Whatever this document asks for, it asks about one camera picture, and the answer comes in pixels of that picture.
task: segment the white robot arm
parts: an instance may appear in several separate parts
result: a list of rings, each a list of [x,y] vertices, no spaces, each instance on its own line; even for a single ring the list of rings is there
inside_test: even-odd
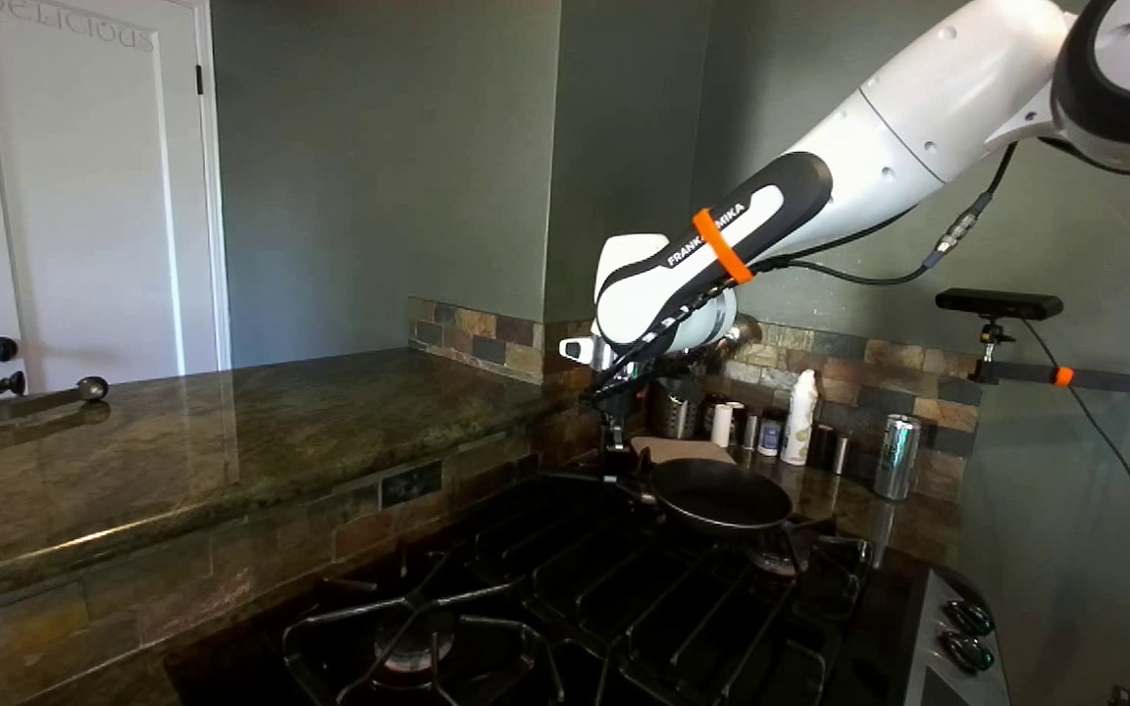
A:
[[[970,0],[692,235],[611,235],[593,332],[560,355],[603,385],[692,355],[730,332],[736,287],[760,264],[866,235],[1026,137],[1130,172],[1130,0],[1091,0],[1078,21],[1051,0]]]

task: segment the stove knob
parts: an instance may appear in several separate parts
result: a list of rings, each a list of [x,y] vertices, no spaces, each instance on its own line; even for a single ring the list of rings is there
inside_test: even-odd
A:
[[[995,611],[984,606],[984,600],[959,597],[959,600],[950,600],[942,611],[946,611],[946,619],[950,619],[962,635],[989,635],[989,632],[997,632],[997,619],[995,619]]]
[[[966,674],[980,674],[995,672],[997,656],[989,651],[984,638],[976,635],[962,635],[962,632],[942,632],[942,651],[950,656],[950,661],[959,661],[959,672]]]

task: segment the bottle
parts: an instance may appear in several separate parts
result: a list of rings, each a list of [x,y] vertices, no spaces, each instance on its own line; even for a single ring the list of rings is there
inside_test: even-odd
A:
[[[785,465],[804,465],[815,408],[815,376],[804,367],[792,385],[788,423],[785,423]]]

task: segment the gray wall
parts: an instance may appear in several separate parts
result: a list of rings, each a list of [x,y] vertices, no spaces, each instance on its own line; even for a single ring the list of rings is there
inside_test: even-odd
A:
[[[236,366],[547,303],[559,0],[218,0]]]
[[[894,45],[954,6],[720,5],[699,193],[709,197],[777,155]],[[995,166],[980,166],[892,230],[821,257],[870,273],[907,269],[989,177]],[[1068,315],[1039,324],[1047,346],[1077,366],[1130,367],[1130,181],[1026,145],[984,222],[924,283],[866,289],[788,269],[754,283],[743,306],[788,324],[972,354],[976,321],[933,308],[946,287],[1061,295]],[[1013,332],[1019,341],[1004,354],[1039,362],[1031,336],[1019,324]],[[1086,392],[1086,405],[1130,459],[1130,396]],[[1017,699],[1107,702],[1111,683],[1130,687],[1130,481],[1068,392],[1026,385],[984,392],[962,513],[959,566],[1000,611]]]
[[[589,317],[611,230],[683,230],[709,0],[567,0],[547,317]]]

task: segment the cable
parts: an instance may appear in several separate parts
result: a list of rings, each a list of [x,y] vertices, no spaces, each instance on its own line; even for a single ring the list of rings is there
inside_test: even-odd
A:
[[[1046,349],[1047,366],[1061,366],[1057,354],[1047,349],[1047,341],[1039,336],[1039,328],[1036,328],[1030,317],[1019,317],[1019,321],[1030,324],[1030,332],[1031,332],[1036,346]],[[1068,388],[1068,392],[1077,396],[1083,418],[1100,430],[1100,438],[1111,448],[1111,453],[1119,459],[1119,465],[1123,465],[1127,477],[1130,477],[1127,453],[1123,453],[1119,444],[1107,435],[1107,426],[1100,423],[1100,417],[1086,408],[1086,400],[1078,396],[1078,388]]]
[[[1017,145],[1008,145],[1008,147],[1000,154],[1000,166],[997,166],[989,188],[976,193],[976,197],[970,200],[970,209],[959,211],[959,219],[933,239],[933,248],[926,249],[926,257],[924,257],[913,269],[907,269],[907,273],[870,277],[870,273],[852,273],[852,269],[838,269],[838,265],[807,264],[807,257],[785,257],[783,265],[815,269],[815,273],[845,277],[845,283],[857,283],[857,287],[902,287],[902,283],[913,283],[913,277],[924,277],[926,269],[933,269],[933,265],[976,227],[976,219],[989,211],[989,205],[995,205],[1004,172],[1008,172],[1013,154],[1017,154]]]

